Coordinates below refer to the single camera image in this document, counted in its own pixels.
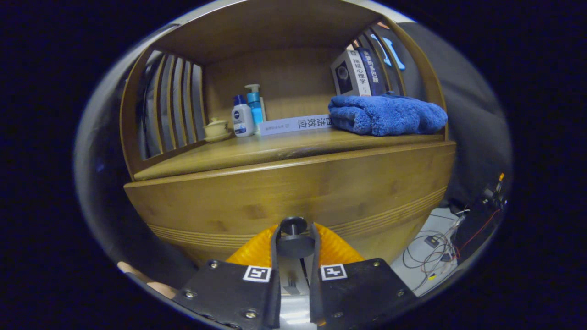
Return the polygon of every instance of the folded towel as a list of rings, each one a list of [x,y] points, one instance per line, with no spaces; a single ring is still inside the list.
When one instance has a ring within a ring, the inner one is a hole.
[[[335,96],[328,105],[334,126],[375,136],[432,134],[447,121],[433,103],[405,96]]]

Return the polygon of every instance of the white floor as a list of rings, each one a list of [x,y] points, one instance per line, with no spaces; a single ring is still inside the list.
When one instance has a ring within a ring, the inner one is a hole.
[[[454,259],[449,262],[440,261],[437,259],[441,253],[433,255],[425,265],[426,271],[430,276],[426,276],[423,272],[422,261],[424,261],[431,253],[441,252],[443,247],[439,246],[435,250],[428,245],[424,239],[427,236],[435,235],[435,232],[442,234],[446,233],[454,223],[458,220],[458,216],[450,213],[448,208],[435,208],[428,220],[416,235],[416,239],[408,246],[410,254],[404,252],[398,259],[394,260],[390,265],[393,271],[404,281],[404,283],[414,292],[417,297],[424,295],[434,287],[442,283],[457,267],[457,260]]]

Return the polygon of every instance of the red wire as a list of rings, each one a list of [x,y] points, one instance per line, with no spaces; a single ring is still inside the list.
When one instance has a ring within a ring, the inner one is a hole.
[[[493,212],[493,214],[491,215],[491,217],[489,217],[489,220],[487,220],[487,222],[486,222],[486,223],[483,225],[483,227],[481,227],[481,229],[479,229],[479,230],[478,230],[478,231],[475,233],[475,235],[473,235],[473,237],[469,238],[469,240],[468,240],[468,241],[467,241],[467,242],[466,242],[466,243],[465,243],[465,244],[464,244],[464,245],[461,247],[461,250],[462,250],[462,249],[464,249],[464,248],[465,248],[465,246],[467,246],[467,244],[468,244],[468,243],[469,243],[469,242],[470,242],[470,241],[471,241],[473,238],[475,238],[475,236],[477,236],[477,235],[478,235],[478,234],[481,232],[481,230],[483,230],[483,229],[485,229],[485,227],[487,227],[487,225],[489,224],[489,222],[491,221],[491,219],[493,219],[493,216],[494,216],[496,213],[498,213],[498,212],[499,212],[499,210],[496,210],[495,212]]]

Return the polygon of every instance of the wires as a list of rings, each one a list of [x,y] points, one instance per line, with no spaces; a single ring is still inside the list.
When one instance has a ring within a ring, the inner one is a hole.
[[[494,216],[496,213],[498,213],[499,211],[500,211],[500,210],[499,210],[499,209],[497,209],[495,212],[493,212],[493,214],[491,215],[491,217],[489,217],[489,220],[487,220],[487,222],[485,222],[485,224],[483,225],[483,227],[481,227],[481,229],[479,229],[479,230],[478,230],[478,231],[475,233],[475,235],[473,235],[471,238],[469,238],[469,240],[468,240],[468,241],[467,241],[465,244],[463,244],[463,246],[461,247],[461,250],[462,250],[462,249],[464,249],[464,248],[465,248],[465,246],[467,246],[467,244],[469,244],[469,242],[470,242],[470,241],[471,241],[473,238],[475,238],[475,236],[479,235],[479,233],[480,233],[480,232],[481,232],[483,229],[485,229],[485,227],[487,227],[487,225],[489,224],[489,222],[491,221],[491,219],[493,219],[493,216]]]
[[[424,273],[424,278],[422,279],[422,282],[419,283],[419,285],[415,288],[412,289],[412,291],[415,291],[419,288],[421,288],[430,278],[430,276],[432,274],[434,274],[434,271],[438,268],[438,266],[440,265],[441,259],[442,257],[446,254],[449,253],[452,257],[450,260],[444,262],[442,264],[442,269],[445,269],[447,264],[450,264],[455,258],[457,258],[457,250],[456,247],[452,245],[452,243],[450,242],[450,240],[447,238],[447,234],[453,230],[455,228],[455,226],[453,225],[451,228],[449,228],[446,233],[441,233],[439,231],[436,230],[423,230],[420,233],[433,233],[434,235],[420,235],[416,238],[414,238],[414,240],[412,240],[412,242],[410,243],[410,245],[412,243],[414,243],[416,240],[420,239],[420,238],[425,238],[428,236],[432,236],[434,238],[437,238],[442,244],[439,244],[438,246],[436,246],[432,252],[424,259],[424,260],[418,260],[416,258],[414,258],[410,252],[410,247],[408,246],[403,254],[402,254],[402,262],[403,265],[406,268],[409,269],[415,269],[415,268],[419,268],[421,272]],[[408,253],[408,255],[410,256],[410,258],[415,261],[418,262],[418,265],[408,265],[406,263],[406,252]],[[434,266],[432,266],[432,268],[428,268],[427,269],[427,265],[432,263],[432,262],[436,262],[434,264]]]

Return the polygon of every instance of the wooden shelf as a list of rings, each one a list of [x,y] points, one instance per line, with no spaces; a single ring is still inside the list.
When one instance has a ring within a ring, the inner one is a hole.
[[[136,173],[134,178],[140,181],[319,154],[443,140],[440,134],[376,137],[336,129],[233,137],[181,153]]]

